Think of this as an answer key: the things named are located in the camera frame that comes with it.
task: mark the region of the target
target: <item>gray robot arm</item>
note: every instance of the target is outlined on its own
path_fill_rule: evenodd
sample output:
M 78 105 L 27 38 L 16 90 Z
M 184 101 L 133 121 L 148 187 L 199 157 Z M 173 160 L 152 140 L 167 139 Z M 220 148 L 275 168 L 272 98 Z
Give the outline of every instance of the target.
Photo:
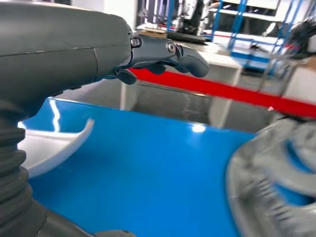
M 20 167 L 26 153 L 17 144 L 25 131 L 17 122 L 35 115 L 47 97 L 102 78 L 133 83 L 132 67 L 208 72 L 193 49 L 133 35 L 118 16 L 37 1 L 0 0 L 0 46 L 0 237 L 95 236 L 34 201 Z

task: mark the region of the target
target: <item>red rod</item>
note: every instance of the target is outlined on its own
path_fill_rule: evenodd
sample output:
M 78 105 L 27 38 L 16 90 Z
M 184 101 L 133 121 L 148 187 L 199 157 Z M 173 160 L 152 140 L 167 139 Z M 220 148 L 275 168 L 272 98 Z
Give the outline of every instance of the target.
M 276 111 L 287 114 L 316 118 L 316 106 L 313 104 L 176 73 L 165 72 L 162 75 L 155 75 L 146 69 L 132 69 L 131 71 L 137 75 L 139 80 L 146 82 L 204 95 L 223 97 L 266 108 L 272 107 Z

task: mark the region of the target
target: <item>blue table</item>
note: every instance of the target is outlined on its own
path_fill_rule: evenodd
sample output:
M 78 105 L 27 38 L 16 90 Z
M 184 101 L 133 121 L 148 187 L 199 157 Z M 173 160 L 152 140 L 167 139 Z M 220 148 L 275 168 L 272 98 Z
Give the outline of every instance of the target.
M 226 202 L 225 171 L 253 135 L 54 100 L 25 125 L 54 130 L 58 121 L 61 131 L 78 132 L 88 118 L 95 127 L 81 148 L 30 180 L 36 200 L 89 232 L 238 236 Z

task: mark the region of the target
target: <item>metal screw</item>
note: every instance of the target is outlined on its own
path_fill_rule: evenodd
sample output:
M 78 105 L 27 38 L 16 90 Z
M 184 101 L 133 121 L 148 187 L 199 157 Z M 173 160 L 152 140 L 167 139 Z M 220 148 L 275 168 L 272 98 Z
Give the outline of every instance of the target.
M 166 48 L 170 54 L 174 54 L 176 52 L 176 46 L 173 42 L 167 42 Z
M 137 47 L 140 45 L 140 41 L 138 38 L 132 38 L 130 40 L 130 45 L 132 47 Z

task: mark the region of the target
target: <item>gray floor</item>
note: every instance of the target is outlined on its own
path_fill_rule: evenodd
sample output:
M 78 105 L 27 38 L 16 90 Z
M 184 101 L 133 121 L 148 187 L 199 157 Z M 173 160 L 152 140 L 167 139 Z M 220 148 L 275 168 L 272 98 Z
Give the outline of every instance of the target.
M 260 78 L 242 76 L 239 86 L 256 90 Z M 277 93 L 281 83 L 276 79 L 268 81 L 264 91 Z M 181 92 L 175 92 L 146 85 L 139 86 L 140 93 L 134 111 L 161 116 L 171 119 L 194 121 L 209 124 L 208 108 L 210 97 L 201 97 Z M 119 108 L 120 82 L 118 80 L 103 80 L 97 84 L 84 86 L 78 90 L 66 91 L 58 98 L 100 105 L 110 108 Z M 261 108 L 245 103 L 233 102 L 226 128 L 257 132 L 265 127 L 273 116 L 266 108 Z

